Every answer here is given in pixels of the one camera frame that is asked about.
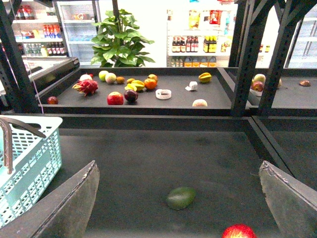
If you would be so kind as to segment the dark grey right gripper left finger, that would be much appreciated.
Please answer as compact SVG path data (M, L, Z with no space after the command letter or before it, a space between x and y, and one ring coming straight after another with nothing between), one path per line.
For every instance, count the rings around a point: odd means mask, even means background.
M100 172L91 161L0 230L2 238L81 238L95 204Z

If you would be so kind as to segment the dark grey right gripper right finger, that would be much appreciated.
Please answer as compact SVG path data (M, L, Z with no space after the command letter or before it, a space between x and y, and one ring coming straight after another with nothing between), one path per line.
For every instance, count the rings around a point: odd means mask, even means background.
M317 236L317 192L263 161L259 176L266 203L284 238Z

